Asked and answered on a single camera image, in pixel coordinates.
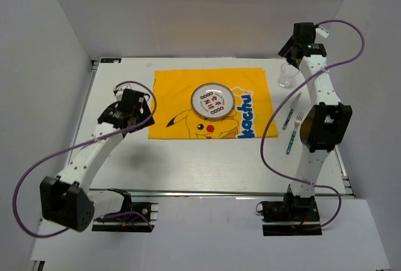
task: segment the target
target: fork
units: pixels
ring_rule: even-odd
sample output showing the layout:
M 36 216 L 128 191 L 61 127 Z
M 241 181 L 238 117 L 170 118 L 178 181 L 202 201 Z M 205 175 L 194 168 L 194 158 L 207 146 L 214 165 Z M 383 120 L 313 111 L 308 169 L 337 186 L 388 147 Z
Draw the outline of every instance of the fork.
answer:
M 302 123 L 302 119 L 303 119 L 303 112 L 300 111 L 296 115 L 296 118 L 295 118 L 294 131 L 293 131 L 293 134 L 291 135 L 291 139 L 290 139 L 288 147 L 287 147 L 287 151 L 286 151 L 287 154 L 289 154 L 291 152 L 291 147 L 293 146 L 293 143 L 294 143 L 296 131 L 298 130 L 298 127 Z

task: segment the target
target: plate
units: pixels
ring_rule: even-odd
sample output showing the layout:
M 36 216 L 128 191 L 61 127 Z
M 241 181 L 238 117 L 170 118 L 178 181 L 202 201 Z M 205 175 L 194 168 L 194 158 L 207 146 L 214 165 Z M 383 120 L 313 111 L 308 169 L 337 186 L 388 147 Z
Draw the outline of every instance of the plate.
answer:
M 190 102 L 198 115 L 208 119 L 227 116 L 234 109 L 234 95 L 219 83 L 203 84 L 191 96 Z

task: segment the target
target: teal handle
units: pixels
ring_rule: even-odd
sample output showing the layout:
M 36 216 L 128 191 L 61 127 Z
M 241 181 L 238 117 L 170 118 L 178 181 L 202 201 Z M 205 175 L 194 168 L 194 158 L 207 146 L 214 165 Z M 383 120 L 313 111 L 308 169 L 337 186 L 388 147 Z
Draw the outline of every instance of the teal handle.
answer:
M 289 114 L 288 114 L 287 120 L 286 120 L 286 122 L 285 122 L 285 123 L 284 123 L 284 125 L 283 125 L 283 130 L 285 130 L 285 129 L 287 128 L 287 125 L 288 125 L 289 119 L 291 119 L 291 116 L 293 115 L 293 112 L 294 112 L 294 110 L 290 110 L 290 111 L 289 111 Z
M 293 131 L 293 134 L 291 135 L 291 139 L 289 141 L 288 147 L 287 147 L 287 154 L 289 154 L 291 152 L 291 147 L 293 146 L 294 140 L 295 140 L 295 136 L 296 136 L 296 131 Z

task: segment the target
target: black ear tip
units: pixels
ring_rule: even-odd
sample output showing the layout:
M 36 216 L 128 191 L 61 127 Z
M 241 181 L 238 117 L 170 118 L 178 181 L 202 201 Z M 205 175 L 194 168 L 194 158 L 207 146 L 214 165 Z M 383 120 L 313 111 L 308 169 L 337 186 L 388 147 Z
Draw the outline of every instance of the black ear tip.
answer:
M 174 125 L 174 120 L 175 120 L 175 117 L 172 118 L 172 119 L 169 121 L 169 124 L 167 124 L 166 128 L 167 128 L 167 127 L 170 127 L 171 125 Z

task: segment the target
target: wall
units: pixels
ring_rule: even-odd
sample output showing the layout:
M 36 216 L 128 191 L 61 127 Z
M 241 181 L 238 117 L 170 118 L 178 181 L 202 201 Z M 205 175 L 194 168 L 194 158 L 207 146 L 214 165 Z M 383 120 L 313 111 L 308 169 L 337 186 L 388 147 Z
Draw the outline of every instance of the wall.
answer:
M 343 0 L 59 0 L 90 58 L 275 56 L 293 23 Z
M 14 220 L 13 189 L 30 165 L 70 145 L 90 61 L 57 0 L 0 0 L 0 11 L 0 261 L 2 270 L 25 270 L 34 239 Z M 62 165 L 46 163 L 22 186 L 18 207 L 33 231 L 40 180 Z
M 353 108 L 341 154 L 354 191 L 367 199 L 392 270 L 401 270 L 400 17 L 399 0 L 344 0 L 336 18 L 363 31 L 366 49 L 331 72 L 340 98 Z M 360 42 L 350 29 L 332 25 L 327 45 L 335 62 L 356 53 Z

